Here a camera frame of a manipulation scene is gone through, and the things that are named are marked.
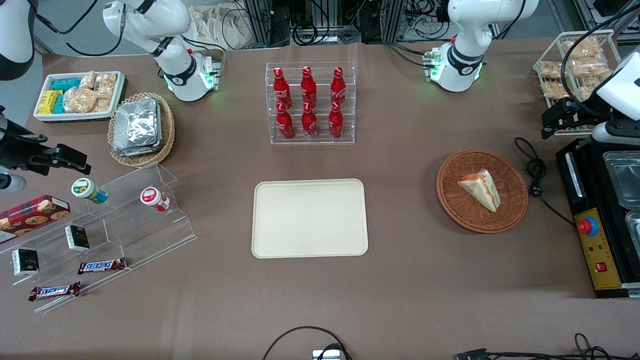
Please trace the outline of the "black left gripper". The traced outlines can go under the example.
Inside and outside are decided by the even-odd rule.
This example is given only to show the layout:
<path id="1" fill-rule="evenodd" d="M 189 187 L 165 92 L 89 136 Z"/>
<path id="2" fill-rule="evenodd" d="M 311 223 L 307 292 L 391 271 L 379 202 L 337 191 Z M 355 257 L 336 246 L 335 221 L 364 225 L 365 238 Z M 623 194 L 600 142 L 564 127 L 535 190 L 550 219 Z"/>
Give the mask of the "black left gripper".
<path id="1" fill-rule="evenodd" d="M 596 126 L 609 118 L 610 105 L 599 97 L 584 102 L 565 97 L 542 113 L 541 138 L 546 141 L 552 136 L 570 136 L 571 129 Z"/>

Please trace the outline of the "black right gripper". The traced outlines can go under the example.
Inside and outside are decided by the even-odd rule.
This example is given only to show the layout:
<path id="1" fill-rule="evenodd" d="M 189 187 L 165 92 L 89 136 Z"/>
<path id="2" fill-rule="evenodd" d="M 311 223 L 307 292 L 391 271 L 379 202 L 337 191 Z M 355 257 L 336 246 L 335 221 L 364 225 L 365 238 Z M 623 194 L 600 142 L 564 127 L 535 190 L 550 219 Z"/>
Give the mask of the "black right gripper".
<path id="1" fill-rule="evenodd" d="M 9 120 L 0 107 L 0 165 L 5 169 L 31 171 L 47 176 L 50 167 L 64 168 L 81 174 L 90 174 L 92 167 L 87 164 L 87 155 L 71 146 L 57 144 L 48 149 L 43 143 L 48 137 L 35 134 L 18 123 Z"/>

